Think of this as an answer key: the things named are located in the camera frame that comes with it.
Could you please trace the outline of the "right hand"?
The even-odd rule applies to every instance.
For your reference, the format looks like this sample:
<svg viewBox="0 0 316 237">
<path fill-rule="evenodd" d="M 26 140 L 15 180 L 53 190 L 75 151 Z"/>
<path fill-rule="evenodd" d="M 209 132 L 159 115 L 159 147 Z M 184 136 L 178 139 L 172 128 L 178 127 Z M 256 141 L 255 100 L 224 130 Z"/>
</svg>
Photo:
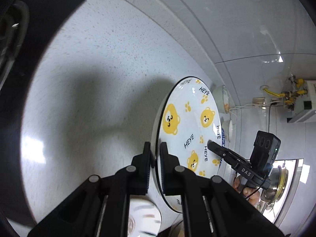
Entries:
<svg viewBox="0 0 316 237">
<path fill-rule="evenodd" d="M 235 178 L 233 184 L 232 184 L 232 187 L 234 188 L 234 190 L 236 190 L 238 193 L 241 193 L 240 190 L 238 190 L 239 188 L 239 185 L 241 184 L 241 177 L 238 176 Z M 249 198 L 248 198 L 248 202 L 250 204 L 252 204 L 254 207 L 258 204 L 259 200 L 260 200 L 260 192 L 256 189 L 253 189 L 253 188 L 249 188 L 249 187 L 245 187 L 243 189 L 243 195 L 245 197 L 248 197 L 249 195 L 251 195 Z"/>
</svg>

